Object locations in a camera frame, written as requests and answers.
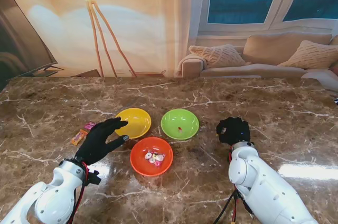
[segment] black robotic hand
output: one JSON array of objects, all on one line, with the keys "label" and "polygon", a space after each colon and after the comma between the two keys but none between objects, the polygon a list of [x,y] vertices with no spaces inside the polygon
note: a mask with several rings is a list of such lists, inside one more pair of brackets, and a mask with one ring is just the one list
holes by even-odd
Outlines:
[{"label": "black robotic hand", "polygon": [[127,121],[121,121],[120,117],[108,119],[102,123],[96,124],[87,135],[86,140],[76,152],[75,157],[81,159],[87,165],[91,165],[103,159],[108,153],[121,146],[128,136],[124,135],[116,140],[106,144],[110,134],[116,129],[120,129],[128,124]]},{"label": "black robotic hand", "polygon": [[250,129],[246,121],[240,117],[228,117],[221,120],[216,127],[220,142],[233,145],[240,141],[250,142]]}]

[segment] knit pillow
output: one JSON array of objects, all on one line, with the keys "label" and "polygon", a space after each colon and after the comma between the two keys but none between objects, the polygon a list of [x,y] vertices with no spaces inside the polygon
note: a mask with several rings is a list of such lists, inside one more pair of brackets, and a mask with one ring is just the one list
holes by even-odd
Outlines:
[{"label": "knit pillow", "polygon": [[279,66],[327,69],[336,60],[338,60],[338,45],[323,45],[305,40],[301,42],[295,54]]},{"label": "knit pillow", "polygon": [[240,67],[246,64],[231,44],[215,47],[190,46],[189,51],[204,58],[207,68]]}]

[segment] sofa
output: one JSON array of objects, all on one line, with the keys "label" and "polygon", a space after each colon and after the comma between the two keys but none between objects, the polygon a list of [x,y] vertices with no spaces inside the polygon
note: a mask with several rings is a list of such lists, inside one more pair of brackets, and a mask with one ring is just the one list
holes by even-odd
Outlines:
[{"label": "sofa", "polygon": [[333,72],[337,72],[338,63],[334,63],[330,70],[277,66],[287,61],[304,40],[338,45],[338,36],[332,39],[332,35],[327,33],[289,31],[252,35],[245,46],[234,47],[250,65],[207,69],[202,59],[190,55],[191,59],[187,56],[182,62],[182,77],[312,78],[317,79],[325,89],[338,92],[338,76]]}]

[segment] brown marble surface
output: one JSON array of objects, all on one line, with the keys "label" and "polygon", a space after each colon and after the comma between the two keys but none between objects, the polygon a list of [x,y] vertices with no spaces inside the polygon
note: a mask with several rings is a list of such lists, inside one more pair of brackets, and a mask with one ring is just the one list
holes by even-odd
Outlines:
[{"label": "brown marble surface", "polygon": [[[338,108],[315,80],[20,78],[0,94],[0,219],[78,146],[70,138],[88,121],[129,107],[152,117],[146,136],[170,142],[171,168],[157,178],[132,169],[137,140],[93,165],[74,223],[212,223],[232,193],[228,145],[219,143],[219,120],[240,116],[250,124],[260,156],[298,191],[319,223],[338,223]],[[185,108],[200,130],[192,139],[169,139],[159,125],[165,112]],[[220,223],[230,223],[233,202]],[[258,223],[238,207],[237,223]]]}]

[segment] black cable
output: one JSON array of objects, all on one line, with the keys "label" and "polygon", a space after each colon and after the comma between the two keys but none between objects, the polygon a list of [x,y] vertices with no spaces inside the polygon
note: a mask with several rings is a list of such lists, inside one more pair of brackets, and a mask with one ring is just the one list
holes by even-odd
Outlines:
[{"label": "black cable", "polygon": [[232,197],[234,196],[234,194],[236,193],[236,190],[233,191],[232,195],[228,198],[224,208],[222,209],[221,213],[218,215],[218,217],[215,219],[215,221],[213,222],[213,224],[216,224],[220,218],[222,217],[223,213],[225,212],[225,210],[227,209],[228,207],[228,204],[230,203],[230,200],[232,199]]},{"label": "black cable", "polygon": [[237,199],[236,197],[234,197],[234,218],[233,218],[233,222],[236,222],[236,215],[237,215]]},{"label": "black cable", "polygon": [[74,216],[75,216],[76,210],[77,210],[78,207],[79,207],[79,204],[81,203],[81,198],[82,198],[83,193],[84,193],[84,191],[85,191],[85,187],[86,187],[86,186],[85,186],[85,183],[83,183],[83,184],[82,184],[82,187],[81,187],[81,191],[80,191],[80,195],[79,195],[78,202],[77,202],[76,206],[74,207],[74,209],[73,209],[73,211],[72,211],[72,214],[70,215],[70,218],[69,218],[67,224],[72,224],[72,223],[73,223],[73,218],[74,218]]},{"label": "black cable", "polygon": [[76,205],[76,189],[74,190],[74,206],[73,206],[73,211],[75,209],[75,205]]}]

